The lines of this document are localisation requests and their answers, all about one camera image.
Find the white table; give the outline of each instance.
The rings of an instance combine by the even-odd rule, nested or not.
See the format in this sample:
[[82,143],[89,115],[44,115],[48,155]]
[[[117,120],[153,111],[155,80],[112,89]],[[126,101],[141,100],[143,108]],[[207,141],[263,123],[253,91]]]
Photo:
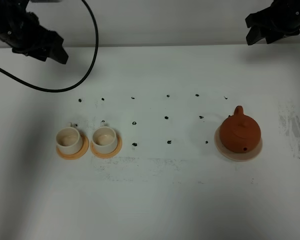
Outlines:
[[[60,65],[0,49],[0,67],[68,87],[93,48],[67,52]],[[213,139],[237,105],[263,139],[244,163]],[[102,120],[116,157],[58,157],[60,128],[91,139]],[[300,44],[100,48],[57,94],[0,73],[0,239],[300,240]]]

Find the teapot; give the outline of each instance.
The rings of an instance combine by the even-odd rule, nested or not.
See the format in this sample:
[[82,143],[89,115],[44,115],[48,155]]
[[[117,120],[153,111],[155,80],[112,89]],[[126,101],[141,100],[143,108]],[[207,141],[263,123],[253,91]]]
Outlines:
[[229,116],[220,126],[221,143],[234,153],[248,153],[256,148],[261,140],[258,123],[244,115],[242,106],[237,106],[234,114]]

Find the black wire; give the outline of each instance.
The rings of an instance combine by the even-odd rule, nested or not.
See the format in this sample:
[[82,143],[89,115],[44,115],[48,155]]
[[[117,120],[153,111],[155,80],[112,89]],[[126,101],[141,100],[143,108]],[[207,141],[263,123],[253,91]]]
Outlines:
[[98,53],[98,46],[99,46],[99,33],[98,33],[98,26],[97,26],[97,21],[95,19],[95,16],[94,16],[94,13],[92,12],[90,6],[88,5],[88,3],[86,2],[86,0],[81,0],[83,2],[83,4],[86,6],[86,8],[88,9],[90,15],[91,15],[91,18],[92,18],[92,21],[93,21],[93,25],[94,25],[94,30],[95,30],[95,48],[94,48],[94,55],[93,55],[93,59],[92,59],[92,63],[88,69],[88,71],[86,72],[86,74],[84,75],[84,77],[79,81],[77,82],[75,85],[72,85],[70,87],[67,87],[67,88],[62,88],[62,89],[47,89],[47,88],[43,88],[43,87],[38,87],[38,86],[35,86],[35,85],[32,85],[26,81],[23,81],[21,80],[20,78],[17,78],[16,76],[12,75],[11,73],[3,70],[2,68],[0,68],[0,73],[3,73],[4,75],[7,75],[8,77],[12,78],[13,80],[17,81],[18,83],[21,83],[29,88],[32,88],[32,89],[35,89],[35,90],[38,90],[38,91],[42,91],[42,92],[46,92],[46,93],[62,93],[62,92],[67,92],[67,91],[70,91],[76,87],[78,87],[80,84],[82,84],[86,79],[87,77],[89,76],[89,74],[91,73],[94,65],[95,65],[95,62],[96,62],[96,58],[97,58],[97,53]]

